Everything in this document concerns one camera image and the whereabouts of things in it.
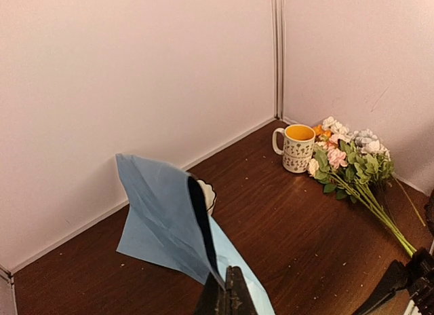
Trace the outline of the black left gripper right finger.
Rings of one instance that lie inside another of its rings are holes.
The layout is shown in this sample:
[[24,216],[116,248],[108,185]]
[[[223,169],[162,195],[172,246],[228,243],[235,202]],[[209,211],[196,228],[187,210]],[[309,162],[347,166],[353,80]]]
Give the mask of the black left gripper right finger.
[[254,315],[255,307],[240,267],[226,269],[225,314]]

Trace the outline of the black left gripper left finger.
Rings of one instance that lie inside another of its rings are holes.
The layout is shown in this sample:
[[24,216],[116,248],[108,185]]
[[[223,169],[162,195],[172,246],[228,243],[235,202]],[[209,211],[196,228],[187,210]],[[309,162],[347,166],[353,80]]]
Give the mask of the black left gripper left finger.
[[215,277],[209,274],[201,292],[193,315],[225,315],[226,289],[221,287]]

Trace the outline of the blue wrapping paper sheet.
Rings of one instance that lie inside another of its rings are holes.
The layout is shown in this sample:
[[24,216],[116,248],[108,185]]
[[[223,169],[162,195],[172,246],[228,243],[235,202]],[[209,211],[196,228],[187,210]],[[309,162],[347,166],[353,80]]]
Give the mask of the blue wrapping paper sheet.
[[117,252],[167,267],[204,284],[224,286],[227,267],[240,267],[258,314],[274,314],[269,296],[239,251],[207,212],[190,173],[136,155],[116,155],[130,210]]

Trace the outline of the blue hydrangea flower bunch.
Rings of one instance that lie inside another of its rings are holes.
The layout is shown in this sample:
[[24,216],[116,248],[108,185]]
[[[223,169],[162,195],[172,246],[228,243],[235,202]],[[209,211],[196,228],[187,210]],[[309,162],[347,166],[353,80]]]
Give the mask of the blue hydrangea flower bunch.
[[371,130],[351,132],[332,116],[321,123],[330,130],[328,140],[317,140],[307,172],[323,185],[324,194],[334,193],[337,200],[350,200],[364,205],[390,232],[409,256],[416,248],[398,228],[385,200],[386,188],[396,183],[425,227],[415,203],[398,180],[390,151]]

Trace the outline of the orange flower stem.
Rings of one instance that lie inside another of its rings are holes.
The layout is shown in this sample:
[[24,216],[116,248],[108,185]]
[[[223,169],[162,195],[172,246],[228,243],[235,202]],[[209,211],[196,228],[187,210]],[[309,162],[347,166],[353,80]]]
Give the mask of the orange flower stem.
[[321,124],[313,127],[313,130],[317,140],[328,140],[332,136],[332,132],[330,130],[324,130]]

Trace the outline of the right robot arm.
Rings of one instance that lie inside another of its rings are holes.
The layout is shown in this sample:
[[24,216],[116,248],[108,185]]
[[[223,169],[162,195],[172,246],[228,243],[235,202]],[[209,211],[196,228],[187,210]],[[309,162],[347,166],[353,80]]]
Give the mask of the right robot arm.
[[407,264],[391,262],[366,301],[354,311],[369,314],[406,290],[421,314],[433,313],[433,253],[420,248]]

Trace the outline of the white fluted ceramic dish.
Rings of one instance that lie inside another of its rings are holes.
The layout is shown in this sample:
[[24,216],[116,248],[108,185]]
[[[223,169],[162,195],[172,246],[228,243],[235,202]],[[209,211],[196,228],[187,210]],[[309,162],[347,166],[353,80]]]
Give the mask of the white fluted ceramic dish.
[[197,182],[201,187],[205,198],[205,206],[206,206],[207,214],[209,216],[212,216],[214,213],[214,208],[216,205],[216,198],[217,198],[214,186],[211,185],[210,183],[206,183],[202,179],[197,179]]

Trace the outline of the floral ceramic mug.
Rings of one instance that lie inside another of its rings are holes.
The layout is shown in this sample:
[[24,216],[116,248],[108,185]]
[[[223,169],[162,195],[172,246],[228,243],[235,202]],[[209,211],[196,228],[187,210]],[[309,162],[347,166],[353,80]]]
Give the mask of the floral ceramic mug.
[[277,128],[272,134],[273,151],[282,157],[283,167],[294,174],[304,173],[313,156],[315,131],[302,124]]

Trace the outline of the right aluminium corner post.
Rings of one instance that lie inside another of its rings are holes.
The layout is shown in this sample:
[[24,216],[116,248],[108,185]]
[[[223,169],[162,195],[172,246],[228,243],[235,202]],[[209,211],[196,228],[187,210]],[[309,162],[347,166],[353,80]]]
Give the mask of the right aluminium corner post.
[[275,118],[284,118],[285,22],[284,0],[271,0],[275,64]]

